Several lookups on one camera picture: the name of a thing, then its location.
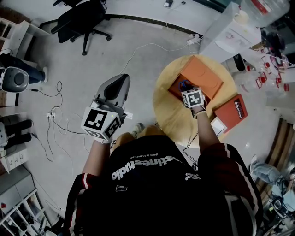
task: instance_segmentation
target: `gray floor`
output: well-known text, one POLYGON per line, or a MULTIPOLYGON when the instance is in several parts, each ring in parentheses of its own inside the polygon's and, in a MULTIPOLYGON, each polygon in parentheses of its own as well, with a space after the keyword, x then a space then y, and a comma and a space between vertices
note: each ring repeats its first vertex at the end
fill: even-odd
MULTIPOLYGON (((56 94, 56 84, 63 83, 63 105, 61 107, 63 118, 60 121, 62 127, 67 126, 72 131, 82 132, 80 129, 81 117, 86 106, 96 93, 98 87, 107 79, 119 74, 134 50, 148 43, 155 43, 168 50, 178 49, 186 44, 190 35, 162 28, 157 25, 146 24, 130 20, 112 19, 97 27, 98 30, 113 35, 111 41, 106 41, 101 35, 93 35, 90 39, 87 56, 82 56, 83 37, 59 44, 57 35, 38 38, 31 52, 31 60, 46 65, 49 70, 47 84, 37 84, 32 88, 39 88, 46 94, 56 94)), ((125 103, 125 110, 133 114, 132 120, 126 120, 119 134, 129 131, 137 122, 145 125, 155 121, 153 113, 153 88, 161 71, 174 59, 190 54, 188 48, 174 52, 166 52, 155 45, 140 48, 129 62, 125 73, 130 75, 131 86, 129 97, 125 103)), ((265 158, 273 141, 278 116, 263 103, 264 98, 244 97, 249 117, 235 127, 227 135, 225 142, 232 144, 240 152, 245 163, 248 164, 254 154, 265 158)), ((47 142, 47 130, 49 127, 46 113, 60 104, 60 97, 45 97, 41 93, 24 92, 20 95, 20 106, 26 108, 28 116, 33 119, 34 131, 39 136, 45 147, 48 157, 52 159, 47 142)), ((57 121, 61 119, 60 110, 56 110, 57 121)), ((46 159, 40 143, 34 139, 28 144, 29 161, 27 167, 31 170, 39 189, 39 196, 43 205, 44 200, 52 204, 66 208, 68 192, 73 183, 72 164, 74 177, 81 173, 83 165, 88 157, 83 145, 83 135, 67 133, 62 135, 57 126, 54 126, 56 142, 54 142, 53 125, 49 130, 48 140, 54 154, 54 161, 46 159)), ((89 150, 92 139, 86 136, 85 144, 89 150)), ((198 149, 189 150, 196 158, 198 149)))

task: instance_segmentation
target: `white cable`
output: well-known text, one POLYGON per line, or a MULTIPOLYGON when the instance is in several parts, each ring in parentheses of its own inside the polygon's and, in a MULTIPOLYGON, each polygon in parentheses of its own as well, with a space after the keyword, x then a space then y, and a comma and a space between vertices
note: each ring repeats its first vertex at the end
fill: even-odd
POLYGON ((46 192, 46 190, 42 187, 42 185, 38 182, 38 180, 35 178, 35 176, 32 174, 32 172, 30 172, 26 167, 25 169, 31 174, 31 176, 33 177, 34 180, 36 180, 36 182, 39 184, 39 186, 43 189, 43 191, 47 194, 47 196, 50 198, 50 200, 61 210, 63 210, 59 205, 56 204, 56 202, 52 199, 52 197, 48 194, 48 192, 46 192))
MULTIPOLYGON (((74 113, 76 116, 78 116, 80 119, 83 119, 81 116, 79 116, 78 114, 74 113)), ((83 141, 83 144, 84 144, 84 149, 86 150, 86 152, 88 152, 88 154, 90 154, 90 152, 87 150, 87 148, 85 147, 85 137, 86 137, 86 133, 84 135, 84 141, 83 141)))
MULTIPOLYGON (((60 107, 56 106, 56 107, 52 110, 52 113, 54 112, 54 110, 55 110, 56 108, 58 108, 58 109, 60 110, 60 112, 61 112, 61 118, 60 118, 60 120, 59 120, 59 122, 58 122, 58 125, 59 125, 59 123, 61 122, 61 120, 62 120, 62 118, 63 118, 63 111, 61 110, 60 107)), ((67 119, 67 121, 68 121, 68 122, 67 122, 67 124, 66 124, 66 129, 68 130, 68 128, 69 128, 69 120, 67 119)), ((63 133, 60 131, 59 126, 57 127, 57 129, 58 129, 58 131, 60 132, 61 135, 66 135, 66 133, 68 132, 68 131, 66 130, 65 133, 63 134, 63 133)))
MULTIPOLYGON (((138 47, 137 49, 139 49, 139 48, 141 48, 141 47, 145 47, 145 46, 147 46, 147 45, 156 45, 156 46, 158 46, 158 47, 164 49, 164 50, 167 51, 167 52, 174 52, 174 51, 177 51, 177 50, 184 49, 186 46, 188 46, 188 44, 186 44, 186 45, 184 45, 182 48, 179 48, 179 49, 167 50, 167 49, 163 48, 162 46, 160 46, 160 45, 158 45, 158 44, 155 44, 155 43, 148 43, 148 44, 146 44, 146 45, 143 45, 143 46, 138 47)), ((126 65, 125 65, 124 69, 120 72, 120 74, 122 74, 123 71, 126 69, 128 63, 129 63, 129 62, 131 61, 131 59, 133 58, 133 56, 134 56, 135 52, 137 51, 137 49, 134 50, 132 56, 131 56, 130 59, 127 61, 127 63, 126 63, 126 65)))
POLYGON ((72 164, 72 177, 73 177, 73 181, 74 181, 74 165, 73 165, 73 160, 72 160, 72 158, 71 158, 71 156, 67 153, 67 151, 65 151, 57 142, 56 142, 56 140, 55 140, 55 132, 54 132, 54 125, 55 125, 55 123, 54 122, 52 122, 53 123, 53 125, 52 125, 52 128, 53 128, 53 136, 54 136, 54 141, 55 141, 55 143, 56 143, 56 145, 61 149, 61 150, 63 150, 68 156, 69 156, 69 158, 70 158, 70 160, 71 160, 71 164, 72 164))
MULTIPOLYGON (((189 44, 189 46, 191 46, 191 45, 193 45, 193 44, 196 44, 196 43, 197 43, 199 46, 201 46, 201 45, 200 45, 200 42, 202 41, 203 38, 204 38, 204 36, 202 36, 202 37, 199 39, 199 41, 194 42, 194 43, 192 43, 192 44, 189 44)), ((190 50, 190 48, 189 48, 189 51, 190 51, 190 53, 198 53, 198 52, 199 52, 199 50, 196 51, 196 52, 193 52, 193 51, 190 50)))
POLYGON ((286 61, 286 60, 280 59, 279 57, 276 57, 276 56, 273 56, 273 55, 270 55, 270 54, 267 54, 267 53, 266 53, 266 55, 269 55, 270 57, 274 57, 274 58, 276 58, 276 59, 279 59, 279 60, 281 60, 281 61, 283 61, 283 62, 287 62, 287 63, 289 63, 289 64, 291 64, 291 65, 294 65, 294 64, 292 64, 292 63, 289 62, 289 61, 286 61))
POLYGON ((167 29, 168 29, 169 31, 171 31, 171 30, 170 30, 170 28, 168 27, 168 15, 169 15, 173 10, 175 10, 176 8, 178 8, 178 7, 181 6, 181 5, 184 5, 184 4, 180 3, 178 6, 174 7, 173 9, 171 8, 171 9, 168 11, 167 15, 166 15, 166 26, 167 26, 167 29))

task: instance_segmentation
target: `white box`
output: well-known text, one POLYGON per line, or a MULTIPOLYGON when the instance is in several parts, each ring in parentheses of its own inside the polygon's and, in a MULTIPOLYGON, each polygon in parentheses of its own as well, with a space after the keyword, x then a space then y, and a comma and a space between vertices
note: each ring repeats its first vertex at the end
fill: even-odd
POLYGON ((214 120, 211 122, 211 126, 217 137, 220 137, 227 129, 225 124, 218 117, 214 118, 214 120))
POLYGON ((181 94, 183 96, 183 103, 189 108, 204 105, 205 96, 198 88, 184 91, 181 94))
POLYGON ((87 107, 84 112, 81 128, 93 137, 111 140, 112 135, 120 125, 121 121, 117 113, 87 107))

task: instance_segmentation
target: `tabletop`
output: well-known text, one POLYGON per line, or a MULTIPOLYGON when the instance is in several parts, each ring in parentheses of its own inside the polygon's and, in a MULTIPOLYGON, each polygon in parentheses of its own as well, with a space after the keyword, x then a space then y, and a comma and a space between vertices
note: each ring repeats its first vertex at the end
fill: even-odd
MULTIPOLYGON (((172 61, 160 74, 153 93, 153 109, 156 120, 164 133, 174 142, 186 147, 198 132, 197 120, 190 109, 172 95, 168 89, 177 79, 190 57, 197 57, 224 82, 207 106, 207 114, 213 119, 212 109, 224 104, 237 94, 236 85, 230 73, 217 61, 202 55, 183 56, 172 61)), ((190 148, 199 148, 198 136, 190 148)))

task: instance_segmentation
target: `red label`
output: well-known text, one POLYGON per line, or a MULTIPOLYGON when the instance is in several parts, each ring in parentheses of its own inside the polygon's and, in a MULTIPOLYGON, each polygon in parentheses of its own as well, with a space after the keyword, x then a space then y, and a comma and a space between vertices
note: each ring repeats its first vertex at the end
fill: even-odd
POLYGON ((287 83, 284 84, 284 91, 285 92, 289 92, 290 91, 289 84, 287 84, 287 83))
POLYGON ((251 1, 263 15, 268 13, 268 10, 260 3, 259 0, 251 0, 251 1))

